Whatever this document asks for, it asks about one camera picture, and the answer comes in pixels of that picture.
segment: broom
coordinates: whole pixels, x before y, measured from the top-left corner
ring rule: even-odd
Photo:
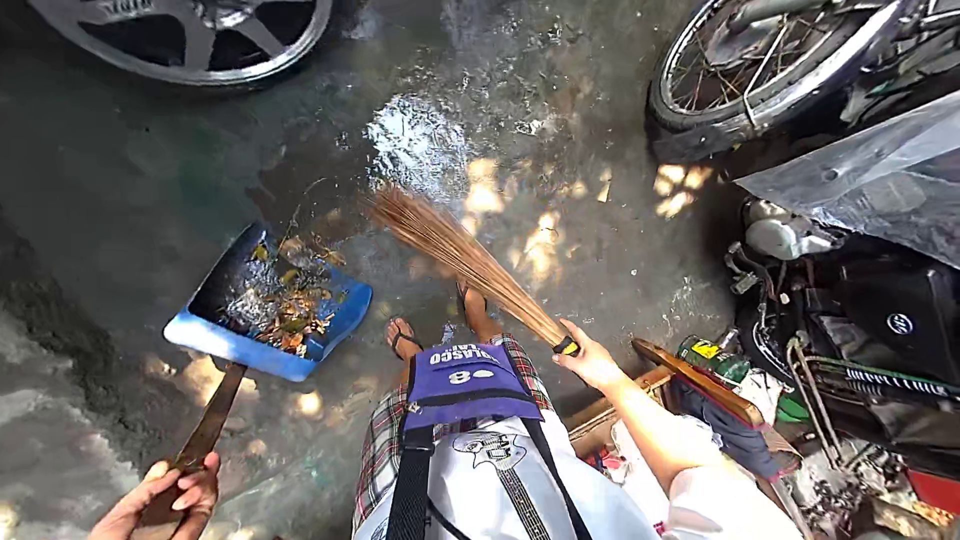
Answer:
[[[449,266],[488,300],[526,325],[559,355],[576,356],[580,346],[520,288],[500,263],[448,211],[413,198],[396,186],[377,192],[371,217],[400,240]]]

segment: blue dustpan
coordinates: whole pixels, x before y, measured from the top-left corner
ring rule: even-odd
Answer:
[[[228,284],[231,277],[250,260],[253,249],[261,240],[276,246],[276,240],[262,223],[252,223],[220,256],[220,260],[210,270],[190,302],[167,323],[163,336],[171,343],[241,363],[287,380],[304,380],[338,343],[357,328],[367,314],[373,289],[324,263],[330,272],[326,288],[330,290],[333,298],[320,304],[318,316],[321,319],[330,313],[334,313],[334,316],[324,334],[314,332],[307,335],[305,358],[284,353],[266,343],[231,331],[216,323],[220,318],[220,310],[228,300]]]

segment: person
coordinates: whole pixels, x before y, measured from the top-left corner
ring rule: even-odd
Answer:
[[[702,428],[657,404],[602,345],[562,319],[582,351],[576,357],[553,355],[552,359],[600,390],[622,418],[649,468],[651,481],[644,489],[668,499],[664,516],[648,515],[649,509],[639,507],[624,489],[577,458],[530,357],[488,316],[483,296],[464,283],[458,283],[457,289],[479,344],[424,351],[404,319],[387,325],[386,341],[404,362],[404,369],[397,386],[374,408],[367,427],[354,500],[354,540],[388,536],[457,540],[802,537],[755,484],[725,462]],[[466,408],[432,407],[429,403],[438,403],[436,396],[408,400],[423,394],[423,380],[430,380],[431,369],[459,388],[497,380],[493,372],[504,363],[509,363],[516,379],[504,379],[499,390],[474,389]],[[524,390],[522,395],[509,390],[515,383]],[[497,402],[493,407],[512,404],[516,415],[463,414],[478,410],[477,404],[489,401],[491,395],[511,396],[513,402],[493,399]],[[530,404],[535,405],[534,413],[524,408]],[[437,413],[431,418],[454,414],[459,420],[424,426],[418,419],[423,411],[428,416]],[[424,430],[428,442],[411,444],[413,433]],[[429,466],[412,466],[418,458],[425,458]],[[216,501],[216,465],[210,459],[202,479],[181,480],[181,488],[188,488],[191,495],[184,494],[187,500],[180,506],[194,509],[197,517],[192,523],[200,528]],[[135,524],[131,516],[142,511],[150,495],[176,481],[176,472],[163,472],[158,477],[160,471],[152,470],[144,484],[97,525],[91,540],[127,538]],[[204,486],[202,495],[199,486]],[[404,529],[391,533],[391,527]],[[199,534],[197,527],[191,527],[176,540],[195,540]]]
[[[125,495],[93,526],[89,540],[127,540],[140,521],[140,515],[157,495],[177,485],[183,493],[172,503],[171,508],[183,512],[180,525],[171,540],[197,540],[206,527],[217,503],[217,473],[220,471],[220,456],[211,452],[204,457],[201,471],[183,476],[178,469],[171,469],[166,461],[158,461],[147,471],[143,481]]]

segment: green bottle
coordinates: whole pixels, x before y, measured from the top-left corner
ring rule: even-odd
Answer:
[[[690,335],[680,344],[677,356],[733,382],[741,382],[753,367],[746,357],[725,353],[716,343],[696,335]]]

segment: white t-shirt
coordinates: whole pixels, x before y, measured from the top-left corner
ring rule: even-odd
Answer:
[[[749,480],[714,467],[679,473],[669,501],[657,504],[666,515],[648,515],[626,491],[577,458],[556,413],[542,413],[557,470],[594,540],[801,538],[793,522]],[[651,490],[647,498],[666,498],[655,481],[644,489]],[[427,493],[471,540],[575,538],[563,496],[516,417],[438,441]],[[391,488],[357,529],[355,540],[386,538],[393,496]],[[454,537],[431,519],[425,538]]]

